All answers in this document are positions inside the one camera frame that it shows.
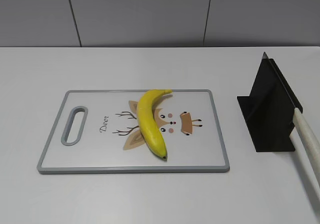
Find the wall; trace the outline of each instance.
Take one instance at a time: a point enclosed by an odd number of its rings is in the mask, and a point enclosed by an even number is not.
[[[0,0],[0,47],[318,46],[319,8],[320,0]]]

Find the yellow banana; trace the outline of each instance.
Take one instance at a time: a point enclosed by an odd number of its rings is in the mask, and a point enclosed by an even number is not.
[[[137,120],[140,131],[145,138],[149,149],[160,158],[166,159],[165,141],[154,121],[152,106],[162,95],[171,93],[172,90],[149,90],[139,100],[137,105]]]

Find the knife handle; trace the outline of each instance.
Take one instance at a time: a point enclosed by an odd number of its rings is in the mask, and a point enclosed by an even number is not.
[[[306,150],[314,174],[320,185],[320,144],[306,119],[298,108],[295,108],[293,123]]]

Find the white cutting board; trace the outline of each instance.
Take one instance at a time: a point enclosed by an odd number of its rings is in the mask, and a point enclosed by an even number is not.
[[[68,91],[39,160],[39,172],[229,170],[211,91],[174,90],[155,106],[154,117],[159,129],[163,131],[167,160],[152,154],[137,126],[136,104],[144,92],[145,90]],[[79,106],[87,109],[82,134],[77,143],[68,144],[64,142],[65,129],[70,126],[67,123],[69,118],[72,119],[72,110]]]

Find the deer illustration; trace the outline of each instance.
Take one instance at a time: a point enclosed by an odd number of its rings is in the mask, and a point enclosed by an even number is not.
[[[121,117],[121,116],[128,116],[128,119],[137,119],[136,118],[136,107],[138,105],[138,102],[137,101],[132,101],[130,100],[129,101],[129,107],[130,107],[130,111],[122,111],[121,113],[119,114],[116,114],[118,117]],[[158,126],[158,128],[161,128],[160,130],[162,132],[165,132],[166,129],[163,128],[163,126],[165,125],[175,125],[176,122],[175,121],[170,121],[170,122],[167,122],[165,121],[165,116],[163,114],[160,115],[160,111],[162,110],[162,108],[156,108],[154,109],[154,113],[153,113],[153,117],[154,117],[154,120]],[[172,114],[169,113],[168,115],[168,118],[172,118]],[[190,113],[184,111],[181,115],[180,115],[180,118],[181,118],[181,132],[184,133],[185,135],[190,135],[192,134],[193,132],[193,126],[197,126],[197,127],[202,127],[202,125],[193,125],[193,122],[194,121],[201,121],[200,119],[197,119],[197,120],[192,120],[191,119],[191,115]],[[140,129],[139,129],[139,126],[136,125],[134,127],[127,127],[128,130],[126,131],[122,131],[122,130],[116,130],[116,132],[112,132],[114,134],[118,134],[119,136],[127,136],[128,135],[128,138],[125,142],[125,145],[124,145],[124,149],[123,150],[130,150],[130,149],[133,149],[133,148],[136,148],[138,146],[141,146],[143,144],[145,144],[145,140],[140,132]],[[173,128],[169,128],[168,129],[168,132],[169,133],[173,133],[174,132],[174,129]]]

